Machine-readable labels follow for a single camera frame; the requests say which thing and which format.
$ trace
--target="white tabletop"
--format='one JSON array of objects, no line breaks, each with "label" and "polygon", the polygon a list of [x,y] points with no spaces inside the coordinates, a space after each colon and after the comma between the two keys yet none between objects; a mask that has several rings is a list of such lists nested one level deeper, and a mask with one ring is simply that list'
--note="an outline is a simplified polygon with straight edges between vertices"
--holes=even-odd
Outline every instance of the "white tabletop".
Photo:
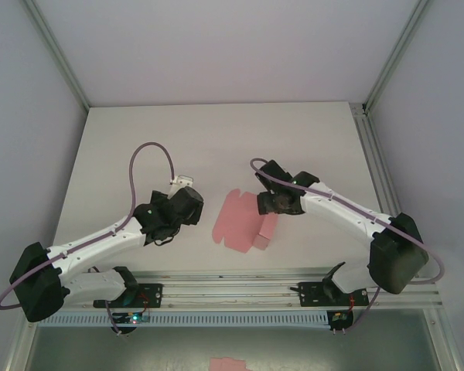
[{"label": "white tabletop", "polygon": [[[247,254],[215,244],[211,232],[232,189],[263,191],[253,157],[276,160],[291,174],[305,170],[354,201],[378,209],[348,103],[218,104],[92,108],[80,143],[55,243],[67,243],[119,220],[129,210],[128,161],[141,143],[170,152],[176,174],[194,178],[204,198],[197,226],[173,242],[148,245],[98,264],[132,271],[237,271],[331,267],[367,249],[313,215],[280,216],[265,251]],[[167,193],[169,166],[157,148],[135,164],[138,203],[153,189]]]}]

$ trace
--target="black mounting bracket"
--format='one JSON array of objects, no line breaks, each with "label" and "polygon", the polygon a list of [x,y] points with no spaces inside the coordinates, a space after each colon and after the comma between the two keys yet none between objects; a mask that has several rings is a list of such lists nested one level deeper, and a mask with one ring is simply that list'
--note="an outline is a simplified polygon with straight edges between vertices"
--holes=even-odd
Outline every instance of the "black mounting bracket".
[{"label": "black mounting bracket", "polygon": [[322,282],[299,282],[297,288],[291,290],[299,293],[299,303],[302,307],[349,307],[350,298],[354,300],[354,306],[367,306],[367,291],[356,290],[351,294],[341,293],[337,298],[330,298],[323,290]]},{"label": "black mounting bracket", "polygon": [[[163,285],[162,284],[139,284],[138,292],[135,298],[127,305],[124,305],[124,295],[120,298],[111,301],[108,304],[109,308],[134,308],[143,309],[145,307],[145,298],[148,298],[149,302],[146,304],[146,308],[160,308],[162,305],[163,296]],[[105,300],[95,300],[93,302],[95,308],[105,308]]]}]

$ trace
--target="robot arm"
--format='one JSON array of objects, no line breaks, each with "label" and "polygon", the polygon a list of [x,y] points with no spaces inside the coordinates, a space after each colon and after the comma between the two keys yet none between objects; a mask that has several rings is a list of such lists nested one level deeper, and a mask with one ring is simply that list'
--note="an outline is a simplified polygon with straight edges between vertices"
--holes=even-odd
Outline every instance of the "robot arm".
[{"label": "robot arm", "polygon": [[[383,220],[421,241],[410,216],[401,213],[393,218],[366,209],[337,194],[314,175],[300,172],[292,177],[273,160],[266,162],[260,170],[275,179],[313,191],[278,184],[257,172],[256,176],[267,189],[267,192],[258,195],[260,214],[312,213],[336,224],[368,249],[368,258],[341,262],[329,272],[323,280],[327,296],[334,298],[340,293],[349,294],[357,289],[376,286],[399,294],[428,262],[428,255],[422,249],[374,222],[375,219]],[[355,210],[363,210],[375,219],[362,217]]]},{"label": "robot arm", "polygon": [[[13,283],[27,271],[62,254],[41,271],[15,288],[23,311],[30,322],[41,321],[62,308],[94,300],[122,299],[129,305],[138,293],[138,282],[126,267],[106,272],[84,273],[96,263],[150,243],[159,246],[171,242],[184,225],[196,225],[203,209],[203,198],[192,188],[192,179],[179,176],[168,195],[153,191],[150,203],[135,207],[131,218],[124,219],[90,236],[43,249],[40,243],[28,246],[12,273]],[[84,243],[96,242],[82,247]]]}]

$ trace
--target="white table surface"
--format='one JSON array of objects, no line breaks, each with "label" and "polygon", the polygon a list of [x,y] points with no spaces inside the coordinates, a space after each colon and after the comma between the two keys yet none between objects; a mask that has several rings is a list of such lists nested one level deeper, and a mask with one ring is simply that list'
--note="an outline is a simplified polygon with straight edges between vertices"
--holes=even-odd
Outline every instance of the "white table surface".
[{"label": "white table surface", "polygon": [[[215,244],[211,232],[226,194],[261,192],[249,167],[273,158],[291,174],[305,170],[337,192],[378,209],[377,197],[348,103],[218,104],[92,108],[80,143],[55,244],[67,243],[122,218],[130,206],[128,162],[143,142],[170,152],[176,174],[194,178],[204,198],[197,226],[173,242],[148,245],[98,264],[132,271],[239,271],[331,267],[367,250],[313,215],[280,216],[267,250],[247,254]],[[169,166],[158,148],[135,164],[138,203],[153,189],[167,193]]]}]

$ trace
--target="white wall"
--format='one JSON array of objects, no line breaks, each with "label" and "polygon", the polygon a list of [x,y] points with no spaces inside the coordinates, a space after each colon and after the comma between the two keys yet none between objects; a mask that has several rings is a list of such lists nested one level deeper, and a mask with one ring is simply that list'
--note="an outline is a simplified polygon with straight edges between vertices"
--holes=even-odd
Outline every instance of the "white wall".
[{"label": "white wall", "polygon": [[37,0],[94,107],[363,102],[416,0]]},{"label": "white wall", "polygon": [[397,194],[445,259],[464,355],[464,0],[435,0],[374,112]]},{"label": "white wall", "polygon": [[[85,116],[22,6],[1,1],[0,293],[24,247],[53,240]],[[0,311],[0,369],[18,314]]]}]

